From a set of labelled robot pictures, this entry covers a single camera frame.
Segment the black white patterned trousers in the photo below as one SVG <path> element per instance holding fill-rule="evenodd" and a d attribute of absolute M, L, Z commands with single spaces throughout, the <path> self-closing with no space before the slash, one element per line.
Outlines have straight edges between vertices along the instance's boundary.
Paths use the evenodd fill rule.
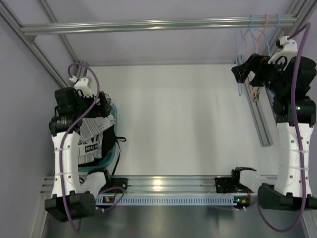
<path fill-rule="evenodd" d="M 117 122 L 117 110 L 108 95 L 106 98 L 111 105 L 111 112 L 106 118 L 83 118 L 80 126 L 78 164 L 92 162 L 101 157 L 102 133 Z"/>

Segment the light blue wire hanger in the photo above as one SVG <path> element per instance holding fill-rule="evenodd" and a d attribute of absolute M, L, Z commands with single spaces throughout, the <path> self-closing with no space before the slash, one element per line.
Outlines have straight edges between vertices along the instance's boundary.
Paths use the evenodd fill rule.
<path fill-rule="evenodd" d="M 253 26 L 253 22 L 254 22 L 254 16 L 251 14 L 250 15 L 250 24 L 248 24 L 247 26 L 247 30 L 245 31 L 245 33 L 243 33 L 242 28 L 239 29 L 240 31 L 240 36 L 241 36 L 241 54 L 238 55 L 238 47 L 237 47 L 237 32 L 235 32 L 234 35 L 234 40 L 235 40 L 235 55 L 236 55 L 236 64 L 238 64 L 238 56 L 241 57 L 241 61 L 245 62 L 246 57 L 245 57 L 245 50 L 246 50 L 246 36 L 247 34 L 251 31 L 251 28 Z"/>

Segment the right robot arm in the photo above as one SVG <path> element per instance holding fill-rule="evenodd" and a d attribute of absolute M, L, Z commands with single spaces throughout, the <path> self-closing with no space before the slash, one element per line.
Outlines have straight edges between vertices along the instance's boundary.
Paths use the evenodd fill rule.
<path fill-rule="evenodd" d="M 279 135 L 279 168 L 274 185 L 262 183 L 258 203 L 262 209 L 297 211 L 315 210 L 309 182 L 310 139 L 317 118 L 315 102 L 307 96 L 310 83 L 317 74 L 316 63 L 307 57 L 253 54 L 231 71 L 237 83 L 243 83 L 250 72 L 250 85 L 265 87 L 273 94 L 272 108 Z"/>

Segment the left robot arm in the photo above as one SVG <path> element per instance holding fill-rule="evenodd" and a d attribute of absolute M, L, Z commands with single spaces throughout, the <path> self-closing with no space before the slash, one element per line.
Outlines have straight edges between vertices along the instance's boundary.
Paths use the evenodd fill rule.
<path fill-rule="evenodd" d="M 59 222 L 93 216 L 100 190 L 108 182 L 102 164 L 116 143 L 111 99 L 87 90 L 62 88 L 54 93 L 56 106 L 49 129 L 55 169 L 51 197 L 45 210 Z"/>

